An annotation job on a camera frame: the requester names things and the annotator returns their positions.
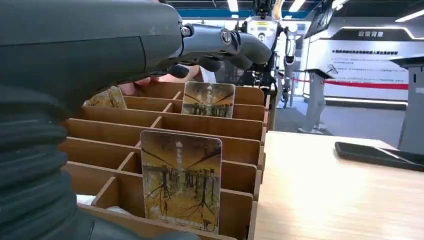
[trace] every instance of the smartphone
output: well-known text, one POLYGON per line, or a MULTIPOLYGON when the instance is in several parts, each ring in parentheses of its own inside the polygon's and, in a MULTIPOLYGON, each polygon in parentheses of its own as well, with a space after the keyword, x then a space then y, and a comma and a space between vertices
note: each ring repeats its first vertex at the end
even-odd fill
POLYGON ((421 154, 339 141, 334 147, 346 160, 424 172, 424 155, 421 154))

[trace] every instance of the finger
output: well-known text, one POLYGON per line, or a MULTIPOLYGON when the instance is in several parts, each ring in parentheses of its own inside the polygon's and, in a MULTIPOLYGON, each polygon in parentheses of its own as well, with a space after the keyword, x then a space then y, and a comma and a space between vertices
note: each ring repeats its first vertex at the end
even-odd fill
POLYGON ((160 80, 160 78, 158 76, 151 76, 150 77, 151 82, 158 82, 159 80, 160 80))
POLYGON ((136 92, 136 88, 134 87, 134 83, 125 83, 119 85, 120 90, 125 95, 133 95, 136 92))
POLYGON ((151 80, 150 77, 146 77, 144 79, 136 81, 135 84, 140 85, 140 86, 147 86, 147 85, 149 85, 150 80, 151 80))

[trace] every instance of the card with forest image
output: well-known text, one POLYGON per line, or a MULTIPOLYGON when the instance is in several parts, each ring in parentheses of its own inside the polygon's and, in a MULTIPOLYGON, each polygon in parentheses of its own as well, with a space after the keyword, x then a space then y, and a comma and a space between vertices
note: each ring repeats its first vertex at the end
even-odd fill
POLYGON ((231 118, 235 92, 233 84, 188 81, 182 98, 182 113, 231 118))
POLYGON ((146 218, 217 234, 221 140, 157 131, 140 138, 146 218))
POLYGON ((111 86, 109 89, 94 95, 85 101, 84 105, 118 109, 127 108, 121 89, 117 86, 111 86))

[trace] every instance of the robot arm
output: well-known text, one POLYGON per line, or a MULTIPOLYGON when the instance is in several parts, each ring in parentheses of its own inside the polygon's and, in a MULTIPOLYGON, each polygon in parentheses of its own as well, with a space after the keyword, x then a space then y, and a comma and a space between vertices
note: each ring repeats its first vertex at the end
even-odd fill
POLYGON ((284 56, 284 88, 290 88, 290 79, 293 74, 293 65, 296 61, 296 35, 298 27, 296 24, 286 26, 285 33, 285 56, 284 56))
POLYGON ((174 8, 145 0, 0 0, 0 12, 3 239, 139 239, 77 208, 61 172, 61 122, 111 85, 185 76, 182 65, 212 69, 219 59, 248 68, 271 55, 255 37, 183 27, 174 8))

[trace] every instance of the wooden table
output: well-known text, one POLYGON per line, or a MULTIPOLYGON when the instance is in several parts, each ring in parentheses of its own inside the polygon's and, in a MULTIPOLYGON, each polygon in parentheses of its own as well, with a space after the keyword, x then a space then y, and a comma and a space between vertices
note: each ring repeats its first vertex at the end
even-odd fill
POLYGON ((337 157, 380 140, 270 131, 255 240, 424 239, 424 173, 337 157))

